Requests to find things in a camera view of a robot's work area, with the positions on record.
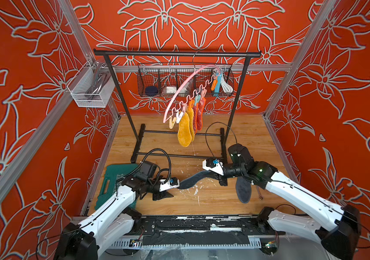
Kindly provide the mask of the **yellow insole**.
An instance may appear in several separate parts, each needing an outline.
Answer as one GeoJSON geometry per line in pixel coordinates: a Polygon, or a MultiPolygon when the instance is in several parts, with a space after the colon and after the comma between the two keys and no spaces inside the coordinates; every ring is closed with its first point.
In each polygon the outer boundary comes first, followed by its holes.
{"type": "Polygon", "coordinates": [[[190,118],[187,112],[183,114],[181,121],[179,122],[177,138],[182,147],[188,147],[192,141],[190,118]]]}
{"type": "Polygon", "coordinates": [[[190,134],[191,134],[191,141],[193,142],[195,140],[194,110],[191,106],[189,106],[187,109],[187,115],[189,117],[189,128],[190,128],[190,134]]]}

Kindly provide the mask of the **dark grey insole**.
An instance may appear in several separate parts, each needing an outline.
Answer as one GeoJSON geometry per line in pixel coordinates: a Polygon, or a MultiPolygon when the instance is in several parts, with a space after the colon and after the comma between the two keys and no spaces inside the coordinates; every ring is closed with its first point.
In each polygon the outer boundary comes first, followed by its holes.
{"type": "Polygon", "coordinates": [[[251,182],[245,180],[243,177],[238,177],[236,181],[236,194],[241,203],[249,203],[252,195],[252,185],[251,182]]]}
{"type": "Polygon", "coordinates": [[[201,171],[187,179],[180,181],[178,190],[185,190],[195,186],[199,181],[204,178],[211,178],[218,180],[218,174],[213,171],[201,171]]]}

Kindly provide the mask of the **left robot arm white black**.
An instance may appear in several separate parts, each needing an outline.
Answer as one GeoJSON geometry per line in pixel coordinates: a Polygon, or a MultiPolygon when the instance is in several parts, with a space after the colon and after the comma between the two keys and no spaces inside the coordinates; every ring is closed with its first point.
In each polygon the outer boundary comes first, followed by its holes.
{"type": "Polygon", "coordinates": [[[154,200],[170,198],[170,189],[179,187],[171,168],[157,170],[157,165],[143,161],[117,180],[116,192],[93,214],[79,224],[68,224],[59,236],[55,260],[97,260],[109,247],[129,233],[141,214],[129,206],[140,196],[152,194],[154,200]]]}

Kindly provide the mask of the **dark grey insole front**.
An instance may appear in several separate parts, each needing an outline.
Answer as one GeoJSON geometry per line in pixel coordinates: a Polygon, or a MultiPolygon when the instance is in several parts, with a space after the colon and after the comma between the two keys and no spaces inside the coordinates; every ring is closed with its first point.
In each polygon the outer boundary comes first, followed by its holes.
{"type": "Polygon", "coordinates": [[[236,181],[236,194],[241,203],[249,203],[252,195],[252,185],[251,182],[245,180],[243,177],[238,177],[236,181]]]}

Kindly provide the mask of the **white box in basket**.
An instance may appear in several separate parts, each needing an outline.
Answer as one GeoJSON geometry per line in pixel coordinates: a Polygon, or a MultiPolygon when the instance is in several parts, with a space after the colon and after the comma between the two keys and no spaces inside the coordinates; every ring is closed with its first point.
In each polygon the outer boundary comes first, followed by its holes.
{"type": "Polygon", "coordinates": [[[164,96],[170,96],[170,95],[174,95],[176,92],[177,92],[176,86],[166,86],[164,87],[162,94],[164,96]]]}

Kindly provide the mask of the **dark blue round item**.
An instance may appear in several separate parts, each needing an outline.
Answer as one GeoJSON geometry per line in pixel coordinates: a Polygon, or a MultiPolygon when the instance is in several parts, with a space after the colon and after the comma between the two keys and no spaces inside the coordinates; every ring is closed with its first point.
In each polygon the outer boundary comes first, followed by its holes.
{"type": "Polygon", "coordinates": [[[156,86],[147,86],[145,88],[145,95],[146,96],[157,96],[158,88],[156,86]]]}

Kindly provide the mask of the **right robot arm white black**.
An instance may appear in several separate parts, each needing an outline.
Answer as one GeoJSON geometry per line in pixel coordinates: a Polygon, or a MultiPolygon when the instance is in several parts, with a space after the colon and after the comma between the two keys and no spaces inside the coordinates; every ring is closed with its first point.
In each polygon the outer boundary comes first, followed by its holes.
{"type": "Polygon", "coordinates": [[[288,232],[320,243],[334,257],[351,260],[361,235],[360,212],[357,208],[326,200],[292,181],[277,168],[265,161],[253,159],[241,144],[229,147],[230,164],[216,158],[203,162],[203,168],[213,172],[222,186],[228,179],[237,178],[236,193],[246,204],[257,186],[280,196],[306,213],[305,217],[287,216],[283,212],[265,207],[261,211],[263,222],[275,231],[288,232]]]}

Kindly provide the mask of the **green plastic tool case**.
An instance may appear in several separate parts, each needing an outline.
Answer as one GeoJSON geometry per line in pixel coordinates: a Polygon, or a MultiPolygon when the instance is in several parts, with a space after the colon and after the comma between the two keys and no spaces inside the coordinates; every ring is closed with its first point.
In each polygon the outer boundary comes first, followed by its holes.
{"type": "Polygon", "coordinates": [[[138,165],[137,164],[112,164],[107,166],[105,170],[103,185],[97,197],[95,210],[98,210],[108,199],[116,193],[121,182],[116,181],[128,173],[132,172],[138,165]]]}

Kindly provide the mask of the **yellow insole rear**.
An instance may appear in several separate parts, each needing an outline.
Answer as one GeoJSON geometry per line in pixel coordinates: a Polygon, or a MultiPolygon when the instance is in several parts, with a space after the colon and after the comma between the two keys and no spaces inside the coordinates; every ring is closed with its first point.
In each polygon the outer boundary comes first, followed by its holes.
{"type": "Polygon", "coordinates": [[[191,106],[189,106],[187,109],[187,115],[189,117],[189,128],[190,128],[190,134],[191,134],[191,141],[193,142],[195,140],[194,110],[191,106]]]}

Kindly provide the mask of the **yellow insole front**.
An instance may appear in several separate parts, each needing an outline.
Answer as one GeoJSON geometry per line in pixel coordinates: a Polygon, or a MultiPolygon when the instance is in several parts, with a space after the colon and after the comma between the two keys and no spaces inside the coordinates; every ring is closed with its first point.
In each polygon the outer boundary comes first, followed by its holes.
{"type": "Polygon", "coordinates": [[[181,121],[179,122],[177,138],[182,147],[188,147],[192,141],[190,118],[187,112],[183,114],[181,121]]]}

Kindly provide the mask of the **light blue box in basket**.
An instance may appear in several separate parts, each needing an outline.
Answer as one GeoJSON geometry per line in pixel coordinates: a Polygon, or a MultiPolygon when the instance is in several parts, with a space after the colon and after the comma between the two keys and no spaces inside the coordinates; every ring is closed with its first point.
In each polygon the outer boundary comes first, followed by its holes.
{"type": "Polygon", "coordinates": [[[221,80],[222,80],[222,76],[218,75],[213,82],[212,91],[213,91],[214,97],[217,97],[218,94],[220,93],[221,80]]]}

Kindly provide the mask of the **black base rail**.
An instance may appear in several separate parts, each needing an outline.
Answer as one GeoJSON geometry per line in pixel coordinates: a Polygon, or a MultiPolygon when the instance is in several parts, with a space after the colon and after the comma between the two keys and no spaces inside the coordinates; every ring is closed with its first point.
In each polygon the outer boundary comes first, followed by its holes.
{"type": "Polygon", "coordinates": [[[139,238],[144,245],[179,246],[256,246],[283,235],[256,215],[182,215],[143,216],[127,236],[139,238]]]}

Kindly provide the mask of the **red insole front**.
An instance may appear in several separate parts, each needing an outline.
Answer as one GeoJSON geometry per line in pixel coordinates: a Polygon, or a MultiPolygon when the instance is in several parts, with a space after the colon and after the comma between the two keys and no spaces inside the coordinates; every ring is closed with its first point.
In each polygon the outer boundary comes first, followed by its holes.
{"type": "Polygon", "coordinates": [[[194,133],[197,133],[197,115],[198,115],[198,104],[194,103],[192,107],[192,111],[194,113],[193,120],[192,120],[192,127],[194,130],[194,133]]]}

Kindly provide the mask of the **silver wrench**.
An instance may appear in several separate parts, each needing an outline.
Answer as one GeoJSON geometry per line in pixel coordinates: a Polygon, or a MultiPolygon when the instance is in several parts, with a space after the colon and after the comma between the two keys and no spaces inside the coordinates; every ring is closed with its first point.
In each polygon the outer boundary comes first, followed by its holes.
{"type": "Polygon", "coordinates": [[[260,188],[258,186],[256,187],[256,190],[257,190],[259,200],[263,200],[262,193],[261,193],[260,188]]]}

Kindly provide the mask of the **white mesh wall basket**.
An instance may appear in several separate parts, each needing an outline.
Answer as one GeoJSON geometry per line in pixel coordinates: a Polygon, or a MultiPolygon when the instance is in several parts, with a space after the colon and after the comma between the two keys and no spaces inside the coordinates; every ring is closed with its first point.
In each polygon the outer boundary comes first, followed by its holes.
{"type": "Polygon", "coordinates": [[[68,90],[78,107],[105,108],[114,88],[109,68],[104,62],[96,62],[94,67],[84,67],[68,90]]]}

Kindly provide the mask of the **red insole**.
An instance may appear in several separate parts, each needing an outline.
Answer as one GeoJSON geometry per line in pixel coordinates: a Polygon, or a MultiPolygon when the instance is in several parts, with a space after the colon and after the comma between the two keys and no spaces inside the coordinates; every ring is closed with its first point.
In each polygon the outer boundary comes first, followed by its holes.
{"type": "Polygon", "coordinates": [[[206,99],[205,97],[202,97],[198,104],[198,110],[197,110],[197,130],[200,131],[203,127],[203,111],[205,107],[206,99]]]}
{"type": "Polygon", "coordinates": [[[193,120],[192,120],[192,127],[194,130],[194,133],[197,133],[197,115],[198,115],[198,104],[194,103],[192,107],[192,111],[194,113],[193,120]]]}

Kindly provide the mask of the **red insole rear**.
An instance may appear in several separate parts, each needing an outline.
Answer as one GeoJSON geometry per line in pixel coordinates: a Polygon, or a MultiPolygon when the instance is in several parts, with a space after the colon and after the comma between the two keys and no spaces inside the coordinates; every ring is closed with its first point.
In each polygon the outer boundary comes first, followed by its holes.
{"type": "Polygon", "coordinates": [[[202,97],[198,104],[198,110],[197,110],[197,130],[200,131],[203,127],[203,111],[205,107],[206,99],[205,97],[202,97]]]}

